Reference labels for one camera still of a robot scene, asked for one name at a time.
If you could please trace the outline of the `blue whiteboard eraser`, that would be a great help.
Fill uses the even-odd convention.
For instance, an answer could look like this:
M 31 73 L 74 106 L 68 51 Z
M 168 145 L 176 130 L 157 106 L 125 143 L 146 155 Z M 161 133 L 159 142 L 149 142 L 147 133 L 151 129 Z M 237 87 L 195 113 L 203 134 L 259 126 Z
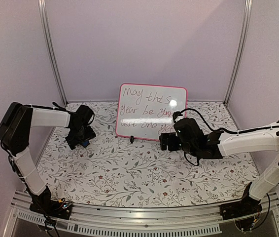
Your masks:
M 83 147 L 87 147 L 89 144 L 90 144 L 89 141 L 84 141 L 81 143 Z

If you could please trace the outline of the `pink framed whiteboard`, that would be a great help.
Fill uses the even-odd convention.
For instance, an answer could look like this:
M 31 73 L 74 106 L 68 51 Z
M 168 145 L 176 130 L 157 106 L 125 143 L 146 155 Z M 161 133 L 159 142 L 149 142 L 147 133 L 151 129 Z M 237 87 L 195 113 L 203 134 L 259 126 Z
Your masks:
M 173 113 L 186 108 L 187 95 L 184 87 L 121 84 L 116 135 L 157 141 L 162 133 L 174 132 Z

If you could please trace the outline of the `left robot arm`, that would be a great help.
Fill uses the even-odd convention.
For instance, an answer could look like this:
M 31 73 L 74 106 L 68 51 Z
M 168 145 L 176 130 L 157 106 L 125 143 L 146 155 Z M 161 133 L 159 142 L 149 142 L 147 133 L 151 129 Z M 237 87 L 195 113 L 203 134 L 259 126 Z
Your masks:
M 8 153 L 14 172 L 25 184 L 34 205 L 44 214 L 69 211 L 70 201 L 53 201 L 48 186 L 41 179 L 29 148 L 30 131 L 33 127 L 67 128 L 65 140 L 71 150 L 81 145 L 87 147 L 96 137 L 91 128 L 95 113 L 88 106 L 81 105 L 70 112 L 54 103 L 52 107 L 23 105 L 13 102 L 0 122 L 0 146 Z

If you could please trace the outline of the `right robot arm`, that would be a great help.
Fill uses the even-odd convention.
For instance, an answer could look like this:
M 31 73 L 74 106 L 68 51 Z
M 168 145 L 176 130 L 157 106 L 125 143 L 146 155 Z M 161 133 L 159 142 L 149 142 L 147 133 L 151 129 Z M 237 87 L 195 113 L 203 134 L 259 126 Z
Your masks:
M 161 149 L 182 150 L 197 160 L 221 159 L 235 154 L 258 151 L 276 151 L 275 160 L 253 182 L 250 182 L 241 200 L 220 206 L 224 220 L 262 211 L 261 199 L 279 184 L 279 120 L 267 126 L 248 130 L 229 131 L 225 128 L 204 134 L 193 118 L 182 118 L 174 123 L 173 133 L 159 136 Z

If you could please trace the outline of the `floral table mat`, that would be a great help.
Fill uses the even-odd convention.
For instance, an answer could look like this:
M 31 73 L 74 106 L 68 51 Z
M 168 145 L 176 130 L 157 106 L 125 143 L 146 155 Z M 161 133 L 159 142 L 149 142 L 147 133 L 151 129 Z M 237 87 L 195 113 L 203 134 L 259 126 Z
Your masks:
M 117 207 L 173 207 L 238 199 L 258 177 L 250 154 L 186 161 L 155 141 L 118 137 L 117 102 L 90 102 L 96 138 L 71 150 L 68 130 L 56 128 L 37 166 L 52 197 Z

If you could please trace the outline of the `black stand foot left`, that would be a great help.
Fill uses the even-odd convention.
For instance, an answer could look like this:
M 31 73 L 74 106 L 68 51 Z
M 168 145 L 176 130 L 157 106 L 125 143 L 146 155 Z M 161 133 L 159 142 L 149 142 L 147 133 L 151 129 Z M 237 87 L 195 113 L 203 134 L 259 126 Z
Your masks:
M 130 143 L 131 143 L 131 144 L 134 143 L 134 140 L 135 140 L 134 136 L 131 135 L 131 136 L 130 136 Z

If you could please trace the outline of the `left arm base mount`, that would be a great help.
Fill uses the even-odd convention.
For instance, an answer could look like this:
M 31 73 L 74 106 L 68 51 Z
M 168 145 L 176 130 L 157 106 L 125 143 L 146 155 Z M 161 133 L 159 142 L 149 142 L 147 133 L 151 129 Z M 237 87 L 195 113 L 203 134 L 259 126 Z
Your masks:
M 68 220 L 72 211 L 72 201 L 65 200 L 52 200 L 50 196 L 39 195 L 32 197 L 30 211 L 44 214 L 50 217 Z

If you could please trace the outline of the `front aluminium rail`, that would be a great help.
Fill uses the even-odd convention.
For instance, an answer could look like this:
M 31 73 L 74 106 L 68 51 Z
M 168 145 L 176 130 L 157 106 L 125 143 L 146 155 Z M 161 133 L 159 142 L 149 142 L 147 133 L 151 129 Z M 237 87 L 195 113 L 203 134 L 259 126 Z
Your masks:
M 279 237 L 279 200 L 262 200 L 258 228 L 244 233 L 236 220 L 223 220 L 219 204 L 117 208 L 75 204 L 69 220 L 55 219 L 59 235 L 91 237 Z

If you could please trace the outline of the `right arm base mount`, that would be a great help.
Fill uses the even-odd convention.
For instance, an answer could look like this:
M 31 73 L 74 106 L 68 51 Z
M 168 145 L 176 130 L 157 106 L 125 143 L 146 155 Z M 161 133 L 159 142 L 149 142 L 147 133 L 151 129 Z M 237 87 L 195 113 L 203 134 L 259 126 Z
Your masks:
M 220 207 L 220 215 L 223 220 L 237 219 L 235 226 L 242 232 L 252 231 L 260 219 L 262 206 L 260 202 L 244 202 L 236 201 L 222 204 Z

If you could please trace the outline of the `left aluminium frame post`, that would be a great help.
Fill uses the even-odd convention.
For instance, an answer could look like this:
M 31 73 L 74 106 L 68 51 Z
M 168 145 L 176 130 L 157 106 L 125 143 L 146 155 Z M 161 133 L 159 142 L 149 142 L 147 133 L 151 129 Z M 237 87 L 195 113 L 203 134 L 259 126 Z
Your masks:
M 47 7 L 46 7 L 46 1 L 45 0 L 38 0 L 38 9 L 40 14 L 40 20 L 43 30 L 43 36 L 45 39 L 45 44 L 47 48 L 48 57 L 51 64 L 52 73 L 54 76 L 54 80 L 56 83 L 56 87 L 59 93 L 59 96 L 61 98 L 61 101 L 63 105 L 66 105 L 68 103 L 65 89 L 61 80 L 56 54 L 53 47 L 53 41 L 52 41 L 52 35 L 49 27 L 49 21 L 48 21 L 48 14 L 47 14 Z

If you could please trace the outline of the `aluminium frame post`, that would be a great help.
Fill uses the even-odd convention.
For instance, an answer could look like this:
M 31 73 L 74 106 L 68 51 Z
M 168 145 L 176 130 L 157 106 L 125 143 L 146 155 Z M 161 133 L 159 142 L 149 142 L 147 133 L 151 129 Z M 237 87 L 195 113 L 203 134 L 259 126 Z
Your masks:
M 246 0 L 244 4 L 244 15 L 243 15 L 243 21 L 242 21 L 242 27 L 241 27 L 241 33 L 240 33 L 239 43 L 237 47 L 236 57 L 233 64 L 230 81 L 224 98 L 224 104 L 227 107 L 231 101 L 232 94 L 237 81 L 237 76 L 240 69 L 241 60 L 245 49 L 247 34 L 250 26 L 251 11 L 252 11 L 252 0 Z
M 47 7 L 46 7 L 46 1 L 45 0 L 38 0 L 38 9 L 40 14 L 40 20 L 43 30 L 43 36 L 45 39 L 45 44 L 47 48 L 48 57 L 51 64 L 52 73 L 54 76 L 54 80 L 56 83 L 56 87 L 59 93 L 59 96 L 61 98 L 61 101 L 63 105 L 66 105 L 68 103 L 65 89 L 61 80 L 56 54 L 53 47 L 53 41 L 52 41 L 52 35 L 49 27 L 49 21 L 48 21 L 48 14 L 47 14 Z

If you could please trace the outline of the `right aluminium frame post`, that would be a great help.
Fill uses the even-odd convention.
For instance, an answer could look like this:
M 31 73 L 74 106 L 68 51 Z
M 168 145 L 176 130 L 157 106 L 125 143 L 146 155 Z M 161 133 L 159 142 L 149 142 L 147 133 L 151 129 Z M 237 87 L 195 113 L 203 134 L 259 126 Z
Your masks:
M 237 47 L 236 57 L 233 64 L 230 81 L 224 98 L 224 104 L 227 107 L 231 101 L 232 94 L 237 81 L 237 76 L 240 69 L 241 60 L 245 49 L 247 34 L 250 26 L 251 11 L 252 11 L 252 0 L 246 0 L 244 4 L 244 15 L 243 15 L 243 21 L 242 21 L 242 27 L 241 27 L 241 33 L 240 33 L 239 43 Z

